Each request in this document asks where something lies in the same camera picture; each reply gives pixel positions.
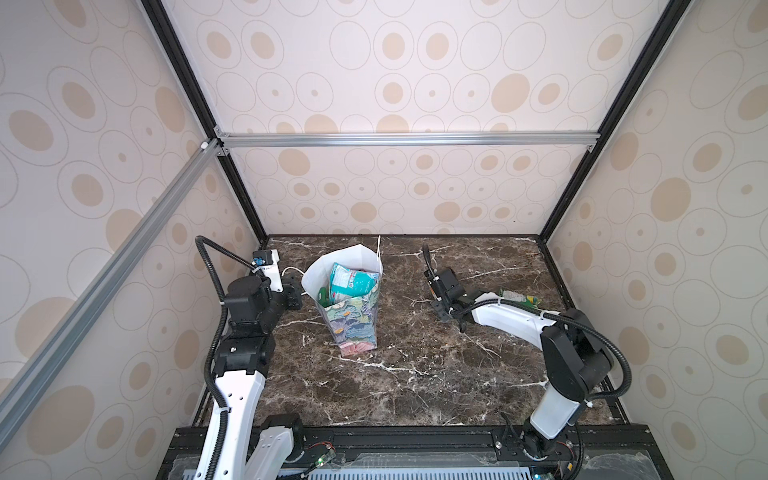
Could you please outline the teal snack packet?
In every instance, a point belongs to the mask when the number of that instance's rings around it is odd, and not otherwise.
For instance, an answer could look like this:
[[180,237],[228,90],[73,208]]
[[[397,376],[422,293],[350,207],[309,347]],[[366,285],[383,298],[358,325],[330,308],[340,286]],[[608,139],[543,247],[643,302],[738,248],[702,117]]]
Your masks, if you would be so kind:
[[335,263],[329,276],[329,295],[333,304],[369,294],[379,280],[379,273],[347,268]]

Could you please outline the green snack packet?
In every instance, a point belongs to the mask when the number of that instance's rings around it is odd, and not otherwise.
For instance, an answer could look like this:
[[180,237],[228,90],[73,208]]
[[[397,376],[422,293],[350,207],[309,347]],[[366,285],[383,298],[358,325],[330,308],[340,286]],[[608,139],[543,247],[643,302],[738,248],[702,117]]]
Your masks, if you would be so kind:
[[502,290],[500,296],[506,300],[510,300],[519,304],[529,306],[531,308],[538,308],[540,300],[531,295],[524,295],[518,292]]

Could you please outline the yellow green Fox's candy packet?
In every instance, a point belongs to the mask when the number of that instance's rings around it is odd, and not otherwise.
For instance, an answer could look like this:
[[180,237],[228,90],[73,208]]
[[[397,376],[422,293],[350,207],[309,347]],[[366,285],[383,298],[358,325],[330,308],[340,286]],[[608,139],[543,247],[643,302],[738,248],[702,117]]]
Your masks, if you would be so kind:
[[328,308],[332,305],[330,294],[327,287],[322,287],[317,294],[317,302],[323,307]]

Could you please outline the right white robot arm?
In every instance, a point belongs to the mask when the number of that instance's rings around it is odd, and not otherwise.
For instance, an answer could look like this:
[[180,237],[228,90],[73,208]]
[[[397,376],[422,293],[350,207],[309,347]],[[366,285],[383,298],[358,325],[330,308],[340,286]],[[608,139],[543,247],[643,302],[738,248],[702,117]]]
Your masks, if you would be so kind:
[[631,384],[626,358],[580,310],[540,310],[492,292],[469,291],[450,268],[429,266],[424,275],[441,319],[456,321],[461,330],[469,324],[494,328],[541,351],[545,393],[518,435],[531,457],[547,456],[590,402],[620,396]]

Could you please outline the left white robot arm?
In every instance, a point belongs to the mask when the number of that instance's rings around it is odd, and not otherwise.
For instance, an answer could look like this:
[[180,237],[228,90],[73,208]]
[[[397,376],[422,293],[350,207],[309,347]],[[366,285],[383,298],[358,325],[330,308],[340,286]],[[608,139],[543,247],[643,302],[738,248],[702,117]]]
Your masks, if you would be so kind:
[[275,350],[277,321],[301,298],[275,290],[262,273],[239,278],[223,299],[230,333],[216,347],[206,383],[215,407],[195,471],[197,479],[275,479],[285,461],[301,455],[301,420],[270,417],[250,446],[256,407]]

